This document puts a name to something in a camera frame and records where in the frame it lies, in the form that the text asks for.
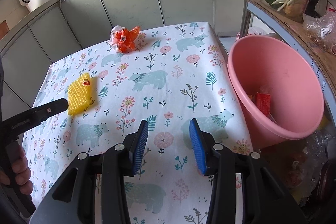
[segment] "metal screw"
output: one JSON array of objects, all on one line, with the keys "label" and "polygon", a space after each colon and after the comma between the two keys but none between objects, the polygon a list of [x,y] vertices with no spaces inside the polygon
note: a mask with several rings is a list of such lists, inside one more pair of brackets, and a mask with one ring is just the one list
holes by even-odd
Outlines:
[{"label": "metal screw", "polygon": [[259,159],[260,158],[260,154],[258,152],[252,152],[251,153],[251,157],[254,159]]},{"label": "metal screw", "polygon": [[214,145],[213,145],[213,148],[215,149],[215,150],[222,150],[223,149],[223,145],[222,144],[220,144],[220,143],[215,143]]},{"label": "metal screw", "polygon": [[125,148],[125,145],[118,143],[115,145],[114,149],[117,151],[123,150]]},{"label": "metal screw", "polygon": [[86,157],[87,157],[87,154],[84,153],[84,152],[78,154],[78,156],[77,156],[77,158],[78,158],[79,160],[84,160],[84,159],[86,159]]}]

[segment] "blue bristle pad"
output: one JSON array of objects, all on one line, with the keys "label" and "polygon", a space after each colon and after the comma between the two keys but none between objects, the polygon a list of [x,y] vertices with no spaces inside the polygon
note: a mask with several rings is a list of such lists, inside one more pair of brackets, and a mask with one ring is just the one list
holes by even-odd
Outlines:
[{"label": "blue bristle pad", "polygon": [[193,144],[193,150],[195,154],[197,167],[201,171],[201,173],[204,175],[204,173],[207,170],[207,167],[205,164],[205,152],[204,152],[204,149],[201,144],[201,140],[198,135],[199,133],[201,133],[200,130],[196,129],[193,120],[191,120],[189,124],[189,135],[190,135],[191,143]]},{"label": "blue bristle pad", "polygon": [[133,155],[133,168],[132,173],[136,175],[137,171],[140,170],[143,152],[145,151],[146,143],[148,138],[148,122],[145,122],[144,127],[142,128],[138,144],[136,146],[134,155]]}]

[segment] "wooden shelf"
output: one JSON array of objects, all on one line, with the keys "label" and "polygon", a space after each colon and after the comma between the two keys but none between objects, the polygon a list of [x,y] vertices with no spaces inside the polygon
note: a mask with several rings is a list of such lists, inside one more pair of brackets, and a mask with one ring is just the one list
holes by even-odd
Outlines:
[{"label": "wooden shelf", "polygon": [[336,56],[317,47],[306,35],[301,23],[277,13],[260,0],[250,0],[247,10],[278,33],[311,65],[336,124]]}]

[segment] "floor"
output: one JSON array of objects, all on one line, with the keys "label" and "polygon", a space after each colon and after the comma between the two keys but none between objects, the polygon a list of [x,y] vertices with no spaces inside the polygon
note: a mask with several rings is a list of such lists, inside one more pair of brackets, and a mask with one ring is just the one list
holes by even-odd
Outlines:
[{"label": "floor", "polygon": [[236,41],[236,37],[220,37],[219,40],[222,42],[227,53],[230,53],[230,49]]}]

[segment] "orange plastic bag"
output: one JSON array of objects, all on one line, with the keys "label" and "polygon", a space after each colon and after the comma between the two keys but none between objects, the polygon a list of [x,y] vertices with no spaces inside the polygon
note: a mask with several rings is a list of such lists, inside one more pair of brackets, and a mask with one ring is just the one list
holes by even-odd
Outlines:
[{"label": "orange plastic bag", "polygon": [[139,35],[139,32],[139,26],[136,26],[129,31],[126,28],[117,25],[111,31],[109,44],[116,52],[130,52],[135,49],[134,40]]}]

